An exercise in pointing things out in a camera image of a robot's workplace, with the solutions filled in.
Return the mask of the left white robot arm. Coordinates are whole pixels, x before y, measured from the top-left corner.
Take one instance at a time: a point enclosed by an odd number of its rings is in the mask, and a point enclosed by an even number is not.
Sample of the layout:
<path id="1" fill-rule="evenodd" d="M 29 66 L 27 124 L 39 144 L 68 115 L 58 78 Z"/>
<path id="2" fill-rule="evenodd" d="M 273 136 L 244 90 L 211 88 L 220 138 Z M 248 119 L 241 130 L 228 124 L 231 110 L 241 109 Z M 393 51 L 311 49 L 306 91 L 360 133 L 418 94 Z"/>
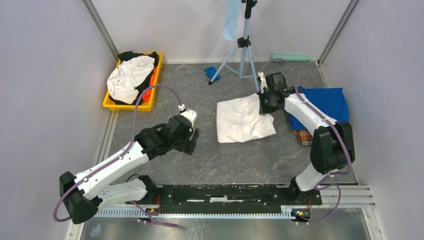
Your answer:
<path id="1" fill-rule="evenodd" d="M 113 181 L 158 156 L 175 150 L 192 155 L 201 133 L 194 128 L 197 112 L 186 109 L 161 123 L 145 128 L 118 152 L 90 169 L 77 174 L 67 171 L 59 177 L 59 194 L 74 224 L 81 224 L 101 209 L 130 201 L 153 203 L 158 190 L 151 178 L 138 178 L 113 184 Z"/>

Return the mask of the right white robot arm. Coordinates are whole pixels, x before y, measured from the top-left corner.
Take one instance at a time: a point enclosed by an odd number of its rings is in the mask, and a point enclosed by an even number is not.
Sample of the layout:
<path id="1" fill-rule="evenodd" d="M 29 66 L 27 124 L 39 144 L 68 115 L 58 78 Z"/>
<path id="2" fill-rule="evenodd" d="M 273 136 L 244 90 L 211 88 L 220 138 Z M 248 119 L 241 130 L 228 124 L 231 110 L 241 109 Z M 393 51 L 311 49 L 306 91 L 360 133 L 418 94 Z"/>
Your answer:
<path id="1" fill-rule="evenodd" d="M 294 116 L 312 135 L 310 164 L 289 185 L 289 199 L 302 204 L 328 177 L 352 170 L 355 149 L 352 126 L 337 121 L 315 106 L 297 86 L 289 87 L 281 72 L 257 74 L 259 113 L 284 110 Z"/>

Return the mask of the blue printed t-shirt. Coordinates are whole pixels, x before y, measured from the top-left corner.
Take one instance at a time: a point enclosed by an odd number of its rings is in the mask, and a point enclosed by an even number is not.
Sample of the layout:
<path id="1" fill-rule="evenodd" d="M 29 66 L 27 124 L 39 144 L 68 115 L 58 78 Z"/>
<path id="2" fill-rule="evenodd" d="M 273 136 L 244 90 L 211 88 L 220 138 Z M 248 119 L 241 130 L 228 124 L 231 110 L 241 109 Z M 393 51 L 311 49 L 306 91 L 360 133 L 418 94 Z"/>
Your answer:
<path id="1" fill-rule="evenodd" d="M 349 108 L 342 88 L 304 88 L 291 93 L 284 100 L 293 130 L 308 130 L 311 134 L 319 127 L 328 128 L 336 122 L 349 122 Z"/>

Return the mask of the white long-sleeve shirt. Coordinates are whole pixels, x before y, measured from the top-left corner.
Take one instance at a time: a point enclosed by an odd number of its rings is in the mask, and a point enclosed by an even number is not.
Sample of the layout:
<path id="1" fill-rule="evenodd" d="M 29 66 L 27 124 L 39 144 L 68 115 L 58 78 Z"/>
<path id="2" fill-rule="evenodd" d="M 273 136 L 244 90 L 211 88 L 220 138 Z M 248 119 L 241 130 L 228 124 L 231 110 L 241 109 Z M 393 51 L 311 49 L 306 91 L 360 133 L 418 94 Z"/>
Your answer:
<path id="1" fill-rule="evenodd" d="M 220 101 L 216 105 L 217 141 L 245 143 L 263 139 L 277 132 L 274 117 L 260 114 L 260 99 L 257 94 Z"/>

